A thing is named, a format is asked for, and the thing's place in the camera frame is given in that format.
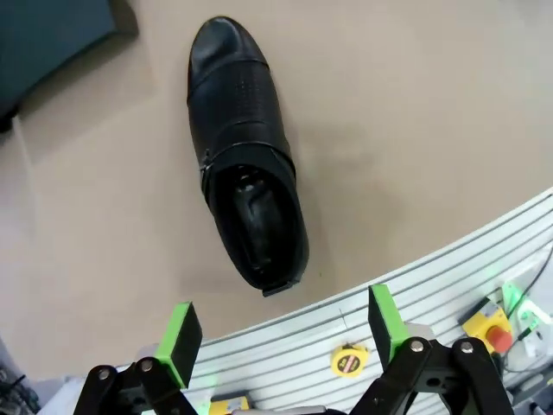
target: shoe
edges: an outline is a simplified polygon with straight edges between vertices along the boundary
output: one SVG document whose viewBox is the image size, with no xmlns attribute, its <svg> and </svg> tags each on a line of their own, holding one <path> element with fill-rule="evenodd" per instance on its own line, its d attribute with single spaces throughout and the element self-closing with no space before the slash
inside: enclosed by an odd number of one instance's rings
<svg viewBox="0 0 553 415">
<path fill-rule="evenodd" d="M 277 91 L 259 46 L 228 17 L 194 39 L 188 116 L 201 190 L 232 262 L 266 297 L 298 283 L 308 238 Z"/>
</svg>

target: bolt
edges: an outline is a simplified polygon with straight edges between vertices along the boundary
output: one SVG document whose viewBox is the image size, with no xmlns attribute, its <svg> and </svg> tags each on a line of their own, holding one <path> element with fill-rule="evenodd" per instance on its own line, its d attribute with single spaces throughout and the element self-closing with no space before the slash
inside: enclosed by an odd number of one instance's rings
<svg viewBox="0 0 553 415">
<path fill-rule="evenodd" d="M 424 350 L 424 345 L 422 342 L 414 340 L 413 342 L 411 342 L 411 350 L 413 350 L 415 353 L 422 352 Z"/>
<path fill-rule="evenodd" d="M 143 361 L 140 364 L 140 368 L 142 369 L 143 372 L 148 372 L 149 370 L 151 370 L 153 366 L 154 364 L 152 363 L 151 360 Z"/>
<path fill-rule="evenodd" d="M 101 369 L 98 373 L 98 377 L 100 378 L 100 380 L 106 380 L 110 377 L 110 371 L 108 369 Z"/>
<path fill-rule="evenodd" d="M 469 342 L 461 343 L 461 352 L 463 353 L 472 353 L 474 351 L 473 345 Z"/>
</svg>

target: tape measure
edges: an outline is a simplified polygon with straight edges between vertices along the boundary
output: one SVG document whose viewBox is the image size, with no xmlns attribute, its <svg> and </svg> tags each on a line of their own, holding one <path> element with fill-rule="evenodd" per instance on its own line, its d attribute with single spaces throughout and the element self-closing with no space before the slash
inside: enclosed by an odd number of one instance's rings
<svg viewBox="0 0 553 415">
<path fill-rule="evenodd" d="M 340 346 L 332 354 L 332 370 L 338 376 L 354 378 L 365 368 L 369 351 L 360 344 Z"/>
</svg>

